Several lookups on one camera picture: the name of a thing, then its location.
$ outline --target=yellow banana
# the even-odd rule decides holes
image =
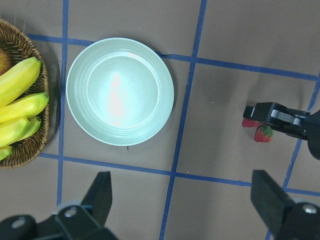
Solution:
[[[33,118],[31,118],[31,122],[30,122],[30,125],[28,127],[27,132],[24,134],[23,137],[21,137],[17,141],[20,141],[20,140],[26,139],[28,137],[31,137],[33,134],[35,134],[39,130],[40,125],[41,125],[40,117],[34,116]]]
[[[13,144],[28,131],[30,118],[19,117],[0,124],[0,148]]]
[[[10,156],[13,152],[14,148],[12,146],[0,147],[0,161]]]
[[[24,93],[38,78],[41,62],[30,57],[0,76],[0,108]]]
[[[33,93],[0,108],[0,124],[20,117],[33,118],[47,105],[49,96],[46,92]]]

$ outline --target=strawberry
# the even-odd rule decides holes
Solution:
[[[242,120],[242,127],[244,128],[259,127],[260,125],[261,125],[260,123],[248,118],[244,118]]]
[[[260,125],[256,128],[254,140],[259,143],[268,143],[274,135],[271,127],[267,125]]]

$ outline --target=brown basket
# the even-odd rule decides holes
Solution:
[[[0,19],[0,48],[9,55],[12,65],[30,57],[41,61],[39,77],[20,97],[41,92],[49,94],[46,64],[36,46],[25,33],[3,19]],[[44,149],[49,134],[49,104],[38,116],[42,121],[40,129],[33,136],[13,143],[13,154],[0,161],[0,169],[21,167]]]

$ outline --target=gray floor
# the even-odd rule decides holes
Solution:
[[[279,132],[254,142],[242,114],[257,102],[311,107],[320,81],[319,8],[289,0],[2,0],[0,18],[27,33],[48,65],[52,124],[38,158],[1,170],[0,220],[42,221],[110,171],[106,226],[121,240],[269,239],[250,202],[252,170],[320,205],[320,162],[305,141],[292,158],[297,139]],[[160,54],[175,88],[163,129],[129,148],[87,135],[59,94],[76,56],[111,37]],[[312,102],[311,112],[320,109],[319,98]]]

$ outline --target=plate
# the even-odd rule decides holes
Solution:
[[[174,103],[170,72],[146,45],[107,38],[84,49],[66,80],[66,99],[79,126],[110,145],[130,146],[156,135]]]

